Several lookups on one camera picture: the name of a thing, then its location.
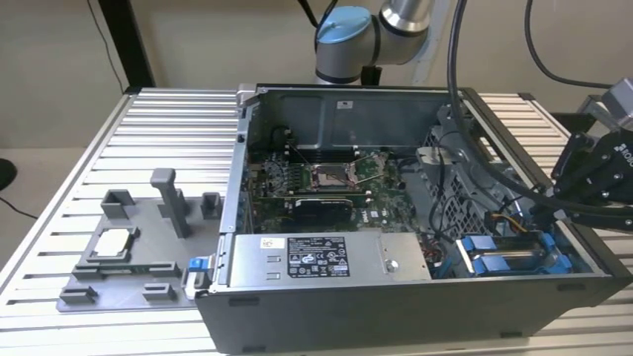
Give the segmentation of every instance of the motherboard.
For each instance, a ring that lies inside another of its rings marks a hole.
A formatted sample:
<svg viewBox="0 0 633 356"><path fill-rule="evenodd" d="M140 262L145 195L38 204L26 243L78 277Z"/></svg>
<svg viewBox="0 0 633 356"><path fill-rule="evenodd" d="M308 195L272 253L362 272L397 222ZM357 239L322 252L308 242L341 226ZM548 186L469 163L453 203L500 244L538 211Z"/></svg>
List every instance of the motherboard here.
<svg viewBox="0 0 633 356"><path fill-rule="evenodd" d="M388 149L316 152L292 145L253 154L254 233L418 232L416 208Z"/></svg>

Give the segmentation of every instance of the black pole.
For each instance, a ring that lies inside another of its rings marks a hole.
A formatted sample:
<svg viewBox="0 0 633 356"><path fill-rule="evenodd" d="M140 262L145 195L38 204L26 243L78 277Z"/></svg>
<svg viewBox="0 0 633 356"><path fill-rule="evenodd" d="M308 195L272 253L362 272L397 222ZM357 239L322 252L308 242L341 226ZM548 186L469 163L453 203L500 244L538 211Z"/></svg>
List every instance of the black pole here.
<svg viewBox="0 0 633 356"><path fill-rule="evenodd" d="M129 0L98 0L109 35L117 48L130 87L154 87L154 78Z"/></svg>

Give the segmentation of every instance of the power supply label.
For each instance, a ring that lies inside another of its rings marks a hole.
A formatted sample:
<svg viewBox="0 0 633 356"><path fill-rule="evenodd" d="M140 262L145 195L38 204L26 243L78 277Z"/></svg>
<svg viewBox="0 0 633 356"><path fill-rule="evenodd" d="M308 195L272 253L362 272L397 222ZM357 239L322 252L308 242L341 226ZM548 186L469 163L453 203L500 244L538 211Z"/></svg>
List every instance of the power supply label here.
<svg viewBox="0 0 633 356"><path fill-rule="evenodd" d="M290 237L286 242L292 278L349 277L345 237Z"/></svg>

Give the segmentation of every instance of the screw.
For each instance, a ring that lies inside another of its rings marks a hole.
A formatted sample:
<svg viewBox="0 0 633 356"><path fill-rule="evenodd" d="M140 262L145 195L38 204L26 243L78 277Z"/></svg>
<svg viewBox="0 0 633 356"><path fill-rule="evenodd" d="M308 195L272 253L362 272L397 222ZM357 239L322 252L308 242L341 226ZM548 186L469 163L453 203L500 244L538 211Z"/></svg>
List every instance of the screw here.
<svg viewBox="0 0 633 356"><path fill-rule="evenodd" d="M393 273L400 266L394 260L386 260L385 267L386 267L386 271Z"/></svg>

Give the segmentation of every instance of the slotted aluminum surface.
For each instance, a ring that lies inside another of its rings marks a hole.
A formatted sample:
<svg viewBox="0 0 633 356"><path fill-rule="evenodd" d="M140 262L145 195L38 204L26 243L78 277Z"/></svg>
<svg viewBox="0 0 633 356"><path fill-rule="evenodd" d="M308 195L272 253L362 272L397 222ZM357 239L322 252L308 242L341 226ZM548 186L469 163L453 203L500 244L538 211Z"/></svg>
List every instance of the slotted aluminum surface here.
<svg viewBox="0 0 633 356"><path fill-rule="evenodd" d="M516 94L482 97L549 173L569 133L538 103ZM134 197L156 197L148 178L157 166L178 168L177 185L188 196L209 190L224 193L226 185L234 92L142 90L121 100L110 120L1 271L0 280L10 276L0 294L0 355L216 354L197 310L56 311L56 298L97 224L98 198L106 189L126 188ZM598 234L633 268L633 238L607 231ZM625 289L603 305L568 312L529 339L301 354L630 355L631 347L633 289Z"/></svg>

